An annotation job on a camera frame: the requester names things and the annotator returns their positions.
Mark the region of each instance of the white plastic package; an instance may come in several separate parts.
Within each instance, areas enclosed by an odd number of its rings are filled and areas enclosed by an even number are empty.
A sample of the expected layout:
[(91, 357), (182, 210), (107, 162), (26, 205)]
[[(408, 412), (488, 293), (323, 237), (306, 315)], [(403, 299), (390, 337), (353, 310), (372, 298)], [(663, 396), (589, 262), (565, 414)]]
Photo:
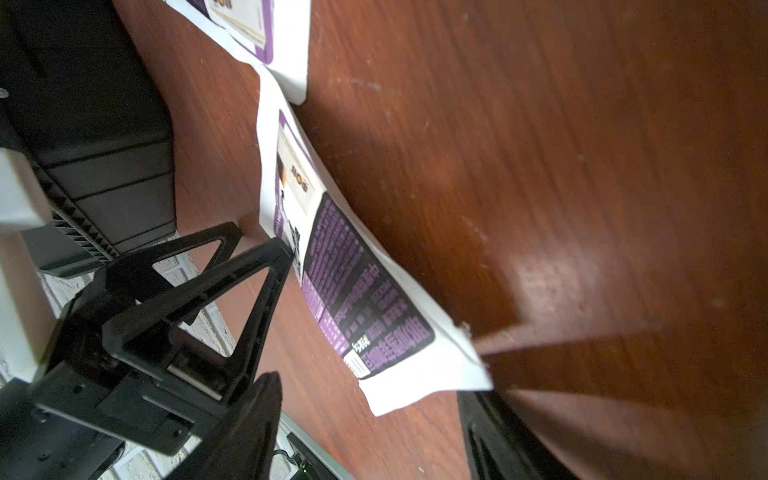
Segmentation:
[(464, 331), (352, 212), (279, 85), (260, 74), (260, 224), (293, 248), (310, 311), (373, 414), (432, 392), (492, 389)]

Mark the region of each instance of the black metal bracket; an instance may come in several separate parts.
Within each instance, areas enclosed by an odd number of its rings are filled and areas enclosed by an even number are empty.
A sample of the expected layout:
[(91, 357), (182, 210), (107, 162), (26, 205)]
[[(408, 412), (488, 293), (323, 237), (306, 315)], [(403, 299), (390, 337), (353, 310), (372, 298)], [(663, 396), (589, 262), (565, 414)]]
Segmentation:
[(280, 375), (261, 375), (166, 480), (267, 480), (282, 401)]
[[(118, 257), (64, 307), (33, 401), (60, 415), (173, 455), (205, 436), (253, 383), (266, 332), (293, 260), (272, 239), (231, 258), (234, 223)], [(206, 243), (221, 245), (198, 276), (171, 286), (152, 265)], [(235, 350), (223, 357), (183, 331), (206, 305), (269, 269)]]

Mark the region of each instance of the black cable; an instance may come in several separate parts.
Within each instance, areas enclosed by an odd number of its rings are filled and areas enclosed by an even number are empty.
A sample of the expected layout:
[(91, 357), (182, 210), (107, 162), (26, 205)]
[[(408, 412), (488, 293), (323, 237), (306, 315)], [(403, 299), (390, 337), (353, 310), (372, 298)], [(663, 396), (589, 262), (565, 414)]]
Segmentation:
[(297, 467), (299, 466), (299, 463), (292, 456), (288, 455), (288, 452), (286, 452), (285, 450), (276, 449), (275, 452), (272, 454), (272, 456), (275, 456), (275, 455), (285, 455), (285, 458), (288, 460), (289, 463)]

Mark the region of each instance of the black plastic part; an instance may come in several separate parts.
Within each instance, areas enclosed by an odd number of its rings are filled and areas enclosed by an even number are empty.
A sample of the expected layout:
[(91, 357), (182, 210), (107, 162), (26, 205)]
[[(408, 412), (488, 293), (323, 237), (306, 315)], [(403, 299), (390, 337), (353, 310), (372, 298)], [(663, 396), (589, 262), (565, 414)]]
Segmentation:
[[(231, 258), (234, 223), (144, 248), (103, 266), (62, 312), (40, 406), (166, 455), (205, 436), (253, 383), (293, 254), (273, 239)], [(204, 271), (173, 287), (152, 265), (220, 241)], [(263, 269), (262, 290), (233, 354), (223, 357), (179, 328)]]
[(125, 442), (36, 407), (27, 383), (0, 389), (0, 478), (88, 480), (98, 478)]
[(260, 376), (166, 480), (269, 478), (282, 401), (280, 376)]
[(171, 235), (170, 115), (111, 1), (0, 2), (0, 45), (0, 146), (30, 160), (65, 234), (25, 234), (36, 267), (81, 275), (98, 266), (83, 253)]
[(459, 392), (473, 480), (576, 480), (496, 392)]
[(288, 434), (288, 443), (293, 447), (293, 451), (299, 456), (301, 462), (299, 471), (294, 478), (305, 478), (306, 480), (339, 480), (328, 467), (325, 466), (314, 453), (304, 445), (295, 433)]

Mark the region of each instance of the white paper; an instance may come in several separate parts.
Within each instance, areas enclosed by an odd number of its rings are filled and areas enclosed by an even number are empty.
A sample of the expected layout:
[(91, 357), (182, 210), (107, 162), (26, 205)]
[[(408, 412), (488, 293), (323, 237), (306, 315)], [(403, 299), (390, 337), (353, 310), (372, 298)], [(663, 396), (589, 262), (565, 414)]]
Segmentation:
[[(263, 68), (257, 68), (257, 71), (261, 75), (261, 96), (257, 119), (262, 165), (260, 224), (270, 236), (282, 237), (296, 253), (294, 266), (310, 310), (313, 311), (316, 319), (321, 318), (318, 320), (320, 328), (353, 374), (359, 379), (367, 377), (361, 379), (359, 384), (373, 414), (383, 415), (402, 408), (432, 392), (492, 389), (491, 378), (469, 338), (453, 325), (450, 317), (431, 296), (389, 257), (352, 212), (323, 166), (323, 162), (306, 139), (306, 135), (280, 91), (280, 86), (268, 71)], [(278, 154), (280, 154), (283, 172), (280, 176), (278, 175)], [(308, 248), (318, 208), (321, 204), (328, 202), (325, 192), (357, 230), (369, 251), (386, 270), (386, 274), (399, 284), (400, 290), (407, 295), (434, 334), (429, 344), (415, 353), (406, 353), (404, 358), (398, 359), (394, 365), (387, 366), (383, 371), (373, 375), (358, 354), (358, 351), (363, 356), (368, 353), (366, 349), (370, 348), (370, 342), (367, 336), (357, 339), (358, 333), (353, 334), (351, 339), (347, 339), (340, 331), (330, 331), (331, 329), (339, 330), (339, 328), (329, 324), (333, 321), (329, 316), (322, 316), (325, 304), (315, 306), (316, 302), (307, 296), (307, 284), (312, 286), (312, 283), (308, 282), (304, 263), (310, 258)], [(345, 259), (339, 255), (337, 261), (343, 262)], [(371, 273), (372, 276), (386, 275), (376, 271), (378, 269), (377, 266), (369, 266), (369, 270), (364, 270), (356, 283), (356, 288), (358, 284), (367, 285), (364, 281), (367, 273)], [(377, 294), (371, 290), (361, 291), (368, 296), (366, 298), (374, 298)]]
[(230, 55), (266, 65), (293, 104), (306, 100), (311, 0), (167, 0)]

